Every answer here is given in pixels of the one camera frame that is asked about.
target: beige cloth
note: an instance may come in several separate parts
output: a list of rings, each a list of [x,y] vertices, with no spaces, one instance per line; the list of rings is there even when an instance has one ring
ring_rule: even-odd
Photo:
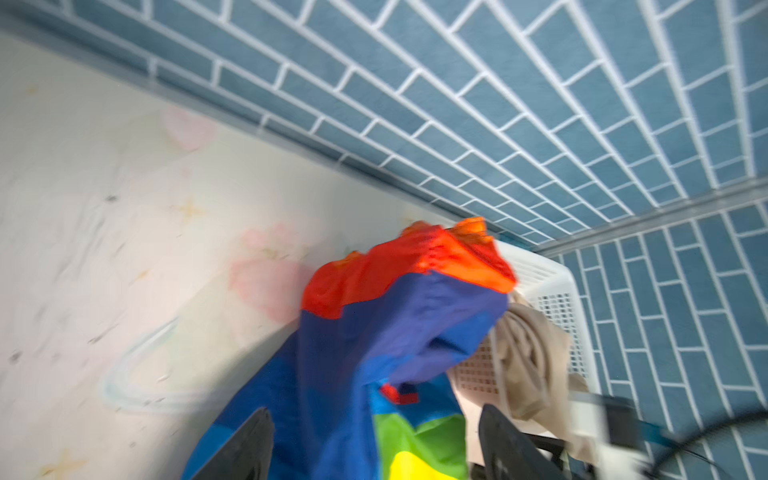
[[[565,440],[572,457],[594,463],[592,441],[571,433],[569,386],[586,391],[586,382],[568,375],[570,352],[571,336],[530,306],[511,304],[496,325],[496,353],[512,417],[537,422]]]

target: blue tile wall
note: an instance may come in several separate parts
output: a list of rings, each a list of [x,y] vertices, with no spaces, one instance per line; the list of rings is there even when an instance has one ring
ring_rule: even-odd
[[[494,207],[500,234],[535,247],[768,173],[768,8],[683,2],[12,0],[2,14],[451,214]]]
[[[766,203],[555,257],[576,279],[602,388],[633,399],[642,419],[685,435],[700,422],[766,406]],[[725,432],[699,448],[733,478],[762,478],[768,425]],[[716,478],[701,463],[684,459],[668,478]]]

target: black cable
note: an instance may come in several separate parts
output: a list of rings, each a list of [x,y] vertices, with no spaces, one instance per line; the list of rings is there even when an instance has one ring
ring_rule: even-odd
[[[692,446],[692,444],[706,437],[716,435],[718,432],[729,429],[731,427],[745,425],[748,423],[765,421],[765,420],[768,420],[768,410],[756,410],[751,412],[741,412],[735,417],[726,417],[724,419],[719,420],[718,422],[712,423],[704,427],[699,432],[696,432],[690,435],[688,438],[686,438],[682,442],[677,443],[677,445],[667,450],[664,453],[664,455],[662,455],[656,461],[656,463],[654,463],[653,466],[650,467],[648,476],[650,478],[659,478],[661,467],[667,462],[669,462],[672,458],[674,458],[675,455],[681,452],[695,455],[696,457],[703,459],[705,462],[710,463],[711,465],[714,465],[718,470],[722,471],[722,469],[717,464],[715,464],[708,458],[703,457],[702,455],[699,455],[698,453],[691,451],[690,447]]]

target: white plastic basket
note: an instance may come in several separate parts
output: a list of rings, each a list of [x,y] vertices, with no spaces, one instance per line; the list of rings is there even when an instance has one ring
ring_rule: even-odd
[[[515,271],[518,279],[516,290],[535,309],[571,334],[570,371],[581,374],[587,380],[590,392],[600,393],[587,319],[571,271],[560,263],[508,243],[496,242],[496,249]],[[482,406],[490,403],[509,415],[504,389],[499,388],[500,370],[495,355],[495,334],[491,330],[475,354],[449,372],[456,397],[467,418],[467,455],[471,462],[482,464],[477,441]],[[524,432],[544,433],[531,422],[515,424]]]

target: orange fabric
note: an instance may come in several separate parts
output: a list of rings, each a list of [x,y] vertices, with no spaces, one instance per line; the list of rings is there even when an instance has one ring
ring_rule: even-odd
[[[401,276],[430,272],[500,293],[509,293],[517,283],[482,218],[468,218],[450,229],[419,221],[367,254],[352,252],[320,267],[304,290],[301,308],[338,319],[345,305],[379,298]]]

